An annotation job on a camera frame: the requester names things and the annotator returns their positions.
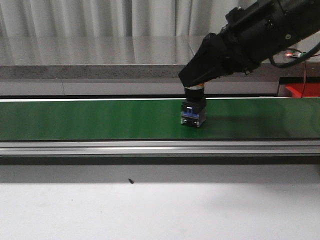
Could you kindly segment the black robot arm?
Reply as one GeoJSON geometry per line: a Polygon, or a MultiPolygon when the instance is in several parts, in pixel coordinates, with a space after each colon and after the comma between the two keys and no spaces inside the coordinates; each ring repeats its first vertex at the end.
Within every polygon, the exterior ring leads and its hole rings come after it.
{"type": "Polygon", "coordinates": [[[192,87],[233,73],[250,73],[261,62],[320,30],[318,0],[258,0],[235,7],[220,33],[207,34],[178,74],[192,87]]]}

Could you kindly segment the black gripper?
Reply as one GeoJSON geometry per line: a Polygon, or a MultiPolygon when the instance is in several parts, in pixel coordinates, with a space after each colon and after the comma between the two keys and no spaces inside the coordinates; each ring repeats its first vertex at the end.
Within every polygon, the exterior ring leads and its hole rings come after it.
{"type": "Polygon", "coordinates": [[[207,34],[178,74],[184,87],[193,87],[233,73],[250,73],[285,48],[285,14],[281,6],[232,9],[219,34],[207,34]]]}

